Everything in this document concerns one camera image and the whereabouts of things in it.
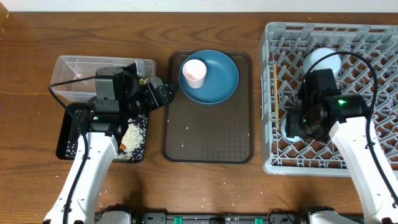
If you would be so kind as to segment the light blue bowl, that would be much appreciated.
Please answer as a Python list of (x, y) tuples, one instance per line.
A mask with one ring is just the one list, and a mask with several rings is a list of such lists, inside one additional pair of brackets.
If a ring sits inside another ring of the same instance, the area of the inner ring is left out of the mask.
[[(335, 51), (333, 49), (329, 48), (319, 48), (314, 50), (312, 53), (307, 55), (303, 61), (303, 71), (304, 73), (307, 73), (309, 68), (316, 63), (318, 60), (321, 58), (334, 53)], [(322, 70), (322, 69), (332, 69), (333, 75), (336, 78), (340, 72), (341, 68), (341, 59), (339, 55), (332, 55), (324, 60), (322, 60), (320, 63), (318, 63), (313, 69), (314, 70)]]

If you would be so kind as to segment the brown serving tray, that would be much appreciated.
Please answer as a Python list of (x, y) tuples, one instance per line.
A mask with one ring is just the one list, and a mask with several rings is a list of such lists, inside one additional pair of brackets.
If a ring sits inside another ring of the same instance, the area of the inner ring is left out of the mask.
[(191, 100), (179, 84), (180, 66), (193, 53), (180, 50), (169, 60), (168, 79), (178, 84), (178, 91), (165, 107), (163, 155), (174, 162), (243, 164), (254, 152), (251, 57), (223, 52), (237, 65), (238, 87), (227, 100), (205, 105)]

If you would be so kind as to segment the dark blue plate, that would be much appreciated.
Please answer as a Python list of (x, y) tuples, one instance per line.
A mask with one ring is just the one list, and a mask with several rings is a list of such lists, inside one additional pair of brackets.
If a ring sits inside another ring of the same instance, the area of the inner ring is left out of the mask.
[[(190, 60), (199, 60), (206, 66), (203, 84), (199, 88), (192, 88), (183, 74), (183, 67)], [(197, 51), (180, 66), (178, 74), (182, 91), (193, 101), (205, 105), (213, 105), (227, 100), (238, 87), (239, 72), (233, 59), (217, 50)]]

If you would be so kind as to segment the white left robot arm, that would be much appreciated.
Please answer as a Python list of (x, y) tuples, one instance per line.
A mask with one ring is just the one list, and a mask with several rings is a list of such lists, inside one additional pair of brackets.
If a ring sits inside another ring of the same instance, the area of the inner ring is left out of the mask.
[(106, 173), (116, 157), (129, 120), (170, 104), (178, 85), (157, 78), (141, 84), (137, 65), (103, 67), (92, 76), (96, 95), (83, 109), (64, 105), (78, 131), (77, 149), (63, 189), (44, 223), (94, 223)]

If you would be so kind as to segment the grey dishwasher rack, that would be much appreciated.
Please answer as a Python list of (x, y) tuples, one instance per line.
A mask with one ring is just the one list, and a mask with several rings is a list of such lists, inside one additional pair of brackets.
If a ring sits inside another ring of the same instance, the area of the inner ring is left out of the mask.
[[(388, 163), (397, 169), (397, 27), (361, 24), (270, 22), (259, 41), (262, 106), (262, 167), (268, 174), (347, 177), (331, 142), (290, 142), (281, 132), (285, 113), (298, 102), (303, 61), (319, 48), (341, 52), (336, 84), (343, 93), (376, 97), (373, 121)], [(274, 62), (277, 63), (279, 124), (276, 128)]]

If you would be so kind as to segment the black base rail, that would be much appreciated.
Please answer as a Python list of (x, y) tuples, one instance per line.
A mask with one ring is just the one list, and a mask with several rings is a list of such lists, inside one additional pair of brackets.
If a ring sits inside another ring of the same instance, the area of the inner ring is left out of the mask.
[(182, 213), (173, 214), (166, 211), (152, 211), (151, 213), (138, 213), (126, 205), (116, 204), (106, 207), (94, 216), (95, 223), (116, 223), (111, 218), (111, 212), (126, 212), (131, 224), (281, 224), (281, 223), (308, 223), (308, 212), (299, 215), (288, 213), (276, 208), (266, 215), (258, 214), (199, 214)]

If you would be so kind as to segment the black plastic tray bin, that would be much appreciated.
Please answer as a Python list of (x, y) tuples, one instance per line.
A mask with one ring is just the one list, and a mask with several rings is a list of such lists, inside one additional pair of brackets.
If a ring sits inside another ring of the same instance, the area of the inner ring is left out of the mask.
[(119, 111), (118, 105), (112, 109), (93, 103), (71, 103), (63, 117), (56, 155), (59, 159), (73, 160), (84, 131), (115, 137), (118, 151), (114, 162), (140, 162), (144, 158), (148, 119), (148, 112)]

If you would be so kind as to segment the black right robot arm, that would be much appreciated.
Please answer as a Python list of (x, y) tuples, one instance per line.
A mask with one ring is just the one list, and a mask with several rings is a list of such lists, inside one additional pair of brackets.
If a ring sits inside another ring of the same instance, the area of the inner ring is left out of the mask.
[(397, 177), (370, 115), (360, 95), (326, 96), (288, 111), (281, 129), (287, 138), (331, 141), (354, 182), (365, 223), (397, 223)]

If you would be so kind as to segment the pile of white rice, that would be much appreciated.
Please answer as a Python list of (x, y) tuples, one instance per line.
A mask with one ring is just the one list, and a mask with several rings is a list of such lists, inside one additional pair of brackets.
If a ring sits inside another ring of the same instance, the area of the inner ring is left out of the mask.
[[(126, 149), (119, 149), (114, 162), (137, 163), (143, 160), (148, 120), (147, 114), (140, 114), (135, 119), (128, 121), (129, 127), (121, 141)], [(79, 135), (75, 123), (65, 113), (56, 150), (59, 159), (74, 159)]]

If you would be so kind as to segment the pink cup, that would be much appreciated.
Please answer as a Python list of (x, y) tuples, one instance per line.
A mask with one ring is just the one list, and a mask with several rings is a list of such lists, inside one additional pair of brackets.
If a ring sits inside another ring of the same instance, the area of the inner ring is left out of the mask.
[(191, 88), (200, 88), (204, 84), (207, 67), (201, 60), (191, 59), (184, 63), (182, 72)]

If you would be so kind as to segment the clear plastic bin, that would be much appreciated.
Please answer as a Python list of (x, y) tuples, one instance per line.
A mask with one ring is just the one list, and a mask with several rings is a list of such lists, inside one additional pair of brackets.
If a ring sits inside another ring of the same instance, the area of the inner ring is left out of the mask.
[(76, 82), (55, 86), (53, 91), (71, 103), (86, 103), (96, 95), (95, 80), (83, 78), (94, 76), (103, 67), (126, 67), (132, 63), (137, 65), (142, 83), (155, 83), (156, 64), (151, 59), (62, 55), (56, 61), (51, 82)]

